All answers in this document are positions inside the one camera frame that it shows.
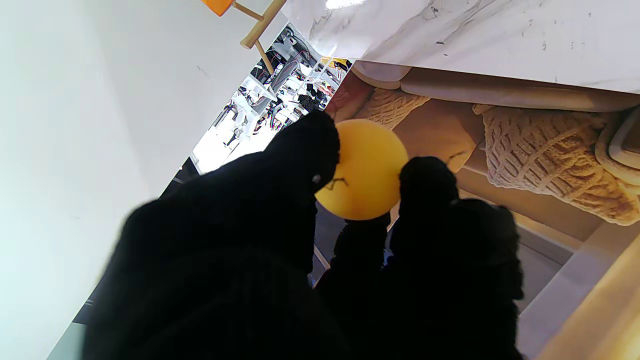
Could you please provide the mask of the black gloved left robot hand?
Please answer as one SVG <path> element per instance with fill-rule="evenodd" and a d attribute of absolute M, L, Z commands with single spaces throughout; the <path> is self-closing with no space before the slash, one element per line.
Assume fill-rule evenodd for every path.
<path fill-rule="evenodd" d="M 339 183 L 333 119 L 309 112 L 133 210 L 86 324 L 83 360 L 521 360 L 524 274 L 509 209 L 462 199 L 445 162 L 399 173 L 400 208 L 347 220 L 313 271 L 315 194 Z"/>

